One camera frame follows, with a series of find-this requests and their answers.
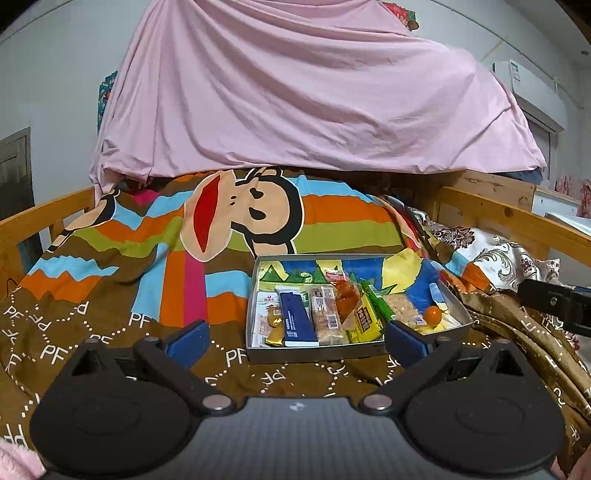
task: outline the red mouth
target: red mouth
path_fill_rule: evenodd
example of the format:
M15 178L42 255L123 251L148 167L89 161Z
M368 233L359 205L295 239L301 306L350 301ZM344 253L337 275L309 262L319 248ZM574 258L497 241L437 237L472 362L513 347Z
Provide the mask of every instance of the red mouth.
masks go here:
M195 205L193 212L193 230L201 252L207 249L209 241L209 229L212 227L213 218L216 214L218 185L220 177L217 176L203 187L201 196Z

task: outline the shallow box of snacks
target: shallow box of snacks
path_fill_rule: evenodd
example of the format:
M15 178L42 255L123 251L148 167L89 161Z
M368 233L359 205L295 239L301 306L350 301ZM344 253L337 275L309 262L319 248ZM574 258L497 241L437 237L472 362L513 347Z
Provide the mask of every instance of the shallow box of snacks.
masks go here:
M461 339L469 313L427 259L399 254L265 255L256 259L246 317L252 364L385 353L396 319L423 335Z

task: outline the silver screw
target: silver screw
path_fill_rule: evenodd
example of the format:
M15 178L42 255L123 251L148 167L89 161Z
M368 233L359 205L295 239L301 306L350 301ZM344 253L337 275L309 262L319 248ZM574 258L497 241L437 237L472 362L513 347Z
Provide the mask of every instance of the silver screw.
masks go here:
M232 399L225 395L209 395L203 399L203 406L208 410L225 410L232 405Z
M392 406L392 399L386 395L368 395L363 399L363 404L367 408L371 408L371 410L386 410L386 408Z

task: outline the cartoon monkey eye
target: cartoon monkey eye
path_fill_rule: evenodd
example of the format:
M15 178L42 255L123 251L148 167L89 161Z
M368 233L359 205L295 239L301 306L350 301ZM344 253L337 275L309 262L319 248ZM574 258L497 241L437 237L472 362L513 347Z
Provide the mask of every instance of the cartoon monkey eye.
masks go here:
M251 192L252 198L254 198L255 200L258 200L259 198L261 198L264 193L263 192L259 192L256 188L251 188L249 190Z
M248 208L248 213L251 214L251 217L252 217L253 220L264 220L265 218L267 218L265 212L262 212L260 210L254 209L252 207L249 207Z

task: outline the blue gripper pad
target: blue gripper pad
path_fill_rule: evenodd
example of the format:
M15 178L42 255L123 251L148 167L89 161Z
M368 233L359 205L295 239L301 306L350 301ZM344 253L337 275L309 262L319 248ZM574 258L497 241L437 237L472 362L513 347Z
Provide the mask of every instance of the blue gripper pad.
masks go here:
M189 369L205 354L210 344L209 325L197 320L168 337L165 351L170 358Z
M398 320L386 324L384 341L390 356L404 368L425 358L433 350L431 342Z

